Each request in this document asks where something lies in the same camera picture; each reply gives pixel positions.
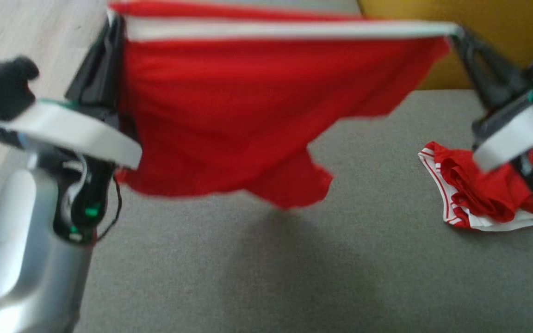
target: crumpled red clothing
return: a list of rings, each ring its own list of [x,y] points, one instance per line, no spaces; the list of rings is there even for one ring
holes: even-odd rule
[[[361,20],[184,2],[112,8],[140,18]],[[284,209],[319,202],[333,177],[308,143],[340,118],[387,116],[448,51],[443,38],[127,40],[121,109],[143,156],[125,181],[153,196],[244,189]]]
[[[518,209],[533,213],[533,194],[511,165],[483,173],[474,163],[471,150],[451,150],[436,142],[425,148],[435,152],[435,162],[440,164],[446,183],[457,188],[452,196],[457,205],[498,222],[512,221]],[[533,163],[533,152],[530,160]]]

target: gray fabric surface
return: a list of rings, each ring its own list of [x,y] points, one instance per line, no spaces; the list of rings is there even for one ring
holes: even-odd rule
[[[76,331],[533,332],[533,228],[444,225],[417,157],[428,141],[468,148],[480,113],[469,91],[424,91],[387,120],[339,123],[311,146],[336,179],[309,209],[124,188]],[[22,159],[9,157],[0,188]]]

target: black cable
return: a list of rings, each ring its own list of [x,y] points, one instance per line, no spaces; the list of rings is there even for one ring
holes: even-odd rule
[[[116,187],[116,190],[117,190],[117,212],[116,214],[114,215],[114,219],[112,220],[112,222],[110,222],[110,225],[108,225],[108,227],[106,228],[106,230],[104,230],[104,232],[102,232],[100,234],[100,237],[98,237],[98,240],[97,242],[101,241],[102,238],[106,237],[106,234],[108,234],[108,232],[110,231],[110,229],[117,224],[118,222],[118,217],[120,216],[120,211],[121,209],[123,208],[123,196],[121,196],[120,194],[120,186],[118,185],[118,181],[117,181],[117,177],[116,176],[113,176],[112,177],[112,180],[114,181],[114,185]]]

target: wooden floor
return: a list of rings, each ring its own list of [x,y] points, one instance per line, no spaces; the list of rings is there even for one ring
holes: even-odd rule
[[[38,97],[59,99],[105,19],[105,0],[0,0],[0,60],[28,55]],[[0,145],[0,165],[8,148]]]

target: red cloth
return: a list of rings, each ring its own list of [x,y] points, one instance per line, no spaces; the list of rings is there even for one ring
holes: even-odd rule
[[[474,163],[470,150],[447,149],[436,142],[425,148],[435,152],[435,162],[446,183],[457,189],[452,199],[476,216],[488,216],[497,222],[509,222],[518,209],[533,213],[533,194],[524,180],[509,165],[483,173]],[[458,217],[465,215],[461,209]]]
[[[172,19],[362,20],[175,2],[112,8]],[[245,189],[283,208],[319,202],[332,175],[307,144],[339,118],[386,116],[447,52],[443,38],[127,41],[121,109],[135,120],[143,157],[125,181],[155,196]]]

